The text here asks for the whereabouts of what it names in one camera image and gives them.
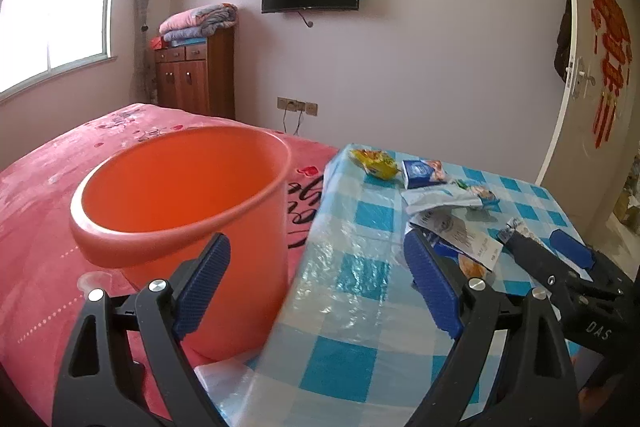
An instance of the silver bolt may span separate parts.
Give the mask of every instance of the silver bolt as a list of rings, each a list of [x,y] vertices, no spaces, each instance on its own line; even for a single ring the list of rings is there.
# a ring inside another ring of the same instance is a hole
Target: silver bolt
[[[91,290],[89,292],[89,295],[87,296],[87,298],[91,301],[91,302],[97,302],[100,299],[102,299],[104,297],[104,291],[101,290],[100,288],[96,288],[95,290]]]
[[[531,291],[534,299],[538,299],[539,301],[543,301],[546,299],[546,290],[542,286],[536,286]]]
[[[149,283],[149,289],[152,292],[161,292],[166,288],[166,281],[164,279],[156,279]]]
[[[477,292],[481,292],[486,288],[486,283],[482,279],[474,277],[473,279],[469,279],[469,288]]]

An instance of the orange bucket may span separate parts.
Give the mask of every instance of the orange bucket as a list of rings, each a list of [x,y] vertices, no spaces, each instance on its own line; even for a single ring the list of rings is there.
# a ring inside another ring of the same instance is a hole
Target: orange bucket
[[[71,229],[93,264],[141,288],[197,257],[214,232],[231,263],[184,342],[212,360],[264,344],[287,293],[289,147],[254,127],[178,131],[113,155],[81,182]]]

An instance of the white door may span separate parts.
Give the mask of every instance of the white door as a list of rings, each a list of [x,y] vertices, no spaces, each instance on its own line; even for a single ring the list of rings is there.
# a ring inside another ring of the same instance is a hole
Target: white door
[[[630,168],[638,148],[640,128],[630,122],[640,111],[639,21],[640,0],[572,0],[566,88],[536,183],[583,237],[599,225],[594,216],[621,160],[627,155]]]

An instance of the blue and white tablecloth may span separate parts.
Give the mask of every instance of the blue and white tablecloth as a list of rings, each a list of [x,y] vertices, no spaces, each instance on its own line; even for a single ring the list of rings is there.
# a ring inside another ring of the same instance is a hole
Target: blue and white tablecloth
[[[353,147],[362,146],[346,147],[326,166],[303,260],[260,356],[196,370],[234,426],[404,426],[453,344],[412,288],[402,259],[401,182],[366,175],[349,158]],[[477,229],[495,237],[519,217],[549,248],[555,229],[580,240],[544,188],[443,165],[454,178],[482,182],[500,198],[496,210],[454,211]],[[524,295],[535,284],[504,252],[494,274],[498,291]],[[497,333],[466,417],[484,407],[503,344]]]

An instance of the red door decoration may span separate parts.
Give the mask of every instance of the red door decoration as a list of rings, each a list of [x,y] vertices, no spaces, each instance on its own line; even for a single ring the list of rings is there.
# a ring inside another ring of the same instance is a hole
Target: red door decoration
[[[613,120],[616,115],[616,105],[620,90],[629,83],[631,67],[631,37],[626,25],[625,15],[616,0],[593,0],[591,21],[595,28],[595,44],[593,53],[598,53],[598,33],[604,20],[602,45],[605,56],[602,59],[602,93],[596,110],[592,131],[596,139],[596,149],[600,148],[603,140],[609,141]]]

